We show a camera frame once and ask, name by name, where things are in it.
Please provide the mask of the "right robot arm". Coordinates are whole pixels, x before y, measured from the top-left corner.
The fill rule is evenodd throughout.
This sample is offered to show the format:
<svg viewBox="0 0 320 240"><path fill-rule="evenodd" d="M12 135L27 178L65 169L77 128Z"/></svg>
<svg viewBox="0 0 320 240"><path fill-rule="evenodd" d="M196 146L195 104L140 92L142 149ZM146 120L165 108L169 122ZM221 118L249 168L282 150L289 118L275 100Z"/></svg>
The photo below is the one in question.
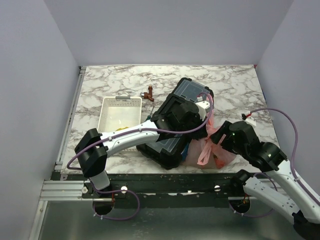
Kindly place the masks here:
<svg viewBox="0 0 320 240"><path fill-rule="evenodd" d="M290 161L283 151L271 142L260 141L254 128L245 121L223 125L210 136L214 144L242 156L253 167L271 177L285 195L262 183L254 174L240 170L230 181L230 191L257 198L285 217L305 240L320 238L320 197L308 184L302 187L294 176Z"/></svg>

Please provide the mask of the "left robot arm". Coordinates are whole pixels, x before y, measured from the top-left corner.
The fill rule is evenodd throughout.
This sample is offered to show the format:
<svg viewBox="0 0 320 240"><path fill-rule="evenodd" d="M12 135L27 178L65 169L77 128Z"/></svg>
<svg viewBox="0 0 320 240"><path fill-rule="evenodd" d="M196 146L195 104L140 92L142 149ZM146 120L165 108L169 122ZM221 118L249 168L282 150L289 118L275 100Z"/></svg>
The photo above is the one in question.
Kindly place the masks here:
<svg viewBox="0 0 320 240"><path fill-rule="evenodd" d="M202 100L186 101L171 111L124 130L99 133L93 128L75 148L83 176L93 184L93 191L101 198L111 191L105 170L107 158L125 149L156 143L182 135L202 137L213 110L213 103Z"/></svg>

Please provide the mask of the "pink plastic bag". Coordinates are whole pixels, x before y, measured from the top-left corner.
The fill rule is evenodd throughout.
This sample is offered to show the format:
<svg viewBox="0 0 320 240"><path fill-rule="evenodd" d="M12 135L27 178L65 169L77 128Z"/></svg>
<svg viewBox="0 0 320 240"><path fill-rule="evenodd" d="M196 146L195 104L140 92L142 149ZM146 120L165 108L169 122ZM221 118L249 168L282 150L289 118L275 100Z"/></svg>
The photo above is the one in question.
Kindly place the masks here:
<svg viewBox="0 0 320 240"><path fill-rule="evenodd" d="M192 139L189 143L185 161L181 164L200 169L222 169L235 160L236 155L222 149L221 146L212 143L210 135L218 128L214 127L214 110L206 123L208 136L200 140Z"/></svg>

